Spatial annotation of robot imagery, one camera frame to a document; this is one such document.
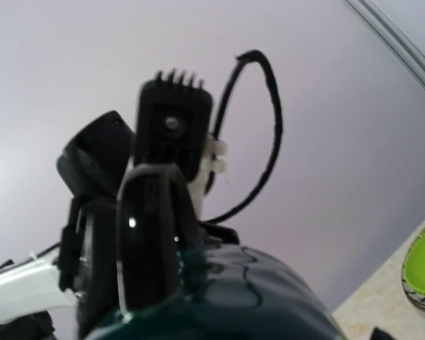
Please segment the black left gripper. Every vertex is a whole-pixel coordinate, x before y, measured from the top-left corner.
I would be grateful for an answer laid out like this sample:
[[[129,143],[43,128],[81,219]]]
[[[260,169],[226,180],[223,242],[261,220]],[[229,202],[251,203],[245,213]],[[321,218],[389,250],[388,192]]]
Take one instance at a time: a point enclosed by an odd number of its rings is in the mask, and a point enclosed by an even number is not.
[[[187,251],[200,267],[206,246],[239,243],[233,229],[198,220],[175,166],[151,165],[124,181],[132,137],[111,111],[74,136],[57,161],[74,196],[60,242],[59,287],[78,295],[79,339],[120,305],[145,312],[176,297]]]

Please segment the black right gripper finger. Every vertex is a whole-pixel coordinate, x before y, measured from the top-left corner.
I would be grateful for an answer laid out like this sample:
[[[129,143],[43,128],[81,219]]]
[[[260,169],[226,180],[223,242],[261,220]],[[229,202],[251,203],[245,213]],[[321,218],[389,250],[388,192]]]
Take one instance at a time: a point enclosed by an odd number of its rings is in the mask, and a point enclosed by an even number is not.
[[[374,328],[370,335],[370,340],[397,340],[393,335],[389,334],[388,332],[380,329],[380,328]]]

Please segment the yellow woven pattern plate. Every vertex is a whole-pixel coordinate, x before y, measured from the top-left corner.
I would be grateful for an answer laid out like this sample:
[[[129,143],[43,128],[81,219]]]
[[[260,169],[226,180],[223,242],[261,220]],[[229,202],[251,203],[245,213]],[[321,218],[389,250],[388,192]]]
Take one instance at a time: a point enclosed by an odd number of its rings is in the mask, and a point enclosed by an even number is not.
[[[407,274],[405,273],[405,263],[402,264],[401,269],[401,283],[404,295],[409,303],[416,309],[418,314],[425,319],[425,295],[415,291],[407,282]]]

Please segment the left aluminium corner post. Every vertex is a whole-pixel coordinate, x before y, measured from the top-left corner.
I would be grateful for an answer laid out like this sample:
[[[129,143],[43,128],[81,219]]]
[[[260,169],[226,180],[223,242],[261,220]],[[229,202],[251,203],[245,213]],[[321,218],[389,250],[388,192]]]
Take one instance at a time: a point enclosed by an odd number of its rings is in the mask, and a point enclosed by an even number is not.
[[[383,13],[373,1],[344,0],[425,91],[424,53]]]

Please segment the dark green mug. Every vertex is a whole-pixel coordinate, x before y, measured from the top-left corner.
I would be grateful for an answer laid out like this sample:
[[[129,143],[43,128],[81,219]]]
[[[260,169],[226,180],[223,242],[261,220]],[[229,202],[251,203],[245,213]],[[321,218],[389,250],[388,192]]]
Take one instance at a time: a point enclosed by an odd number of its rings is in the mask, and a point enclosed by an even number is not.
[[[140,165],[118,193],[118,306],[90,339],[342,339],[331,313],[278,259],[207,244],[173,164]]]

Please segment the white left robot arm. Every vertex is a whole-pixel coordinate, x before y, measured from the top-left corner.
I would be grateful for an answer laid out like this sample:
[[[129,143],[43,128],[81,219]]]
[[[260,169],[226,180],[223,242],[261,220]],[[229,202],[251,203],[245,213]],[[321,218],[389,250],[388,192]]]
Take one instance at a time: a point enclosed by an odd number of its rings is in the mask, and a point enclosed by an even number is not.
[[[73,193],[61,240],[0,266],[0,339],[47,339],[76,305],[79,339],[242,339],[211,290],[210,256],[237,234],[199,220],[208,113],[116,112],[73,137],[57,169]]]

